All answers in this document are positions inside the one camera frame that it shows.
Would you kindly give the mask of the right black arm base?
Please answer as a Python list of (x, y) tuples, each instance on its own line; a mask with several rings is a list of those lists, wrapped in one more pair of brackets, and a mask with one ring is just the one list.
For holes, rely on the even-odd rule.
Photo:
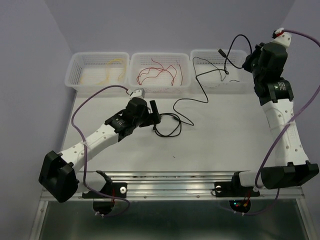
[(217, 198), (231, 198), (229, 208), (234, 214), (247, 215), (251, 209), (251, 197), (259, 197), (260, 191), (253, 186), (242, 186), (240, 171), (235, 172), (229, 181), (216, 181), (211, 194)]

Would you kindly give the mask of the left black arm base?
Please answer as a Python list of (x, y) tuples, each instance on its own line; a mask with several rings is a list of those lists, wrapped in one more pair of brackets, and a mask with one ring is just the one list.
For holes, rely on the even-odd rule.
[(113, 181), (104, 171), (88, 175), (89, 188), (83, 187), (83, 199), (93, 200), (95, 215), (107, 218), (124, 214), (130, 207), (127, 200), (128, 184)]

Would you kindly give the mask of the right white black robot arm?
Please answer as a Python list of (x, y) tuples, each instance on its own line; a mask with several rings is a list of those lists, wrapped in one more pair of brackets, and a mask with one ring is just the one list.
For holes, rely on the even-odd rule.
[(300, 140), (291, 84), (281, 76), (287, 58), (283, 45), (260, 43), (242, 65), (252, 73), (254, 92), (265, 113), (273, 144), (258, 171), (234, 174), (230, 189), (235, 195), (242, 195), (248, 187), (271, 190), (302, 186), (319, 173), (318, 165), (310, 162)]

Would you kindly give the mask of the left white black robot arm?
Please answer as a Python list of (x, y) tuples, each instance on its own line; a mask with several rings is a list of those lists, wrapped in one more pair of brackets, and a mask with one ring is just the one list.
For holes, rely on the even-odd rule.
[(88, 166), (93, 159), (106, 148), (131, 135), (136, 128), (157, 125), (161, 122), (155, 100), (146, 102), (133, 97), (125, 107), (109, 119), (98, 130), (81, 142), (60, 153), (48, 152), (43, 160), (38, 181), (60, 203), (69, 200), (79, 192), (80, 185), (85, 190), (90, 186), (86, 181), (80, 182), (76, 174)]

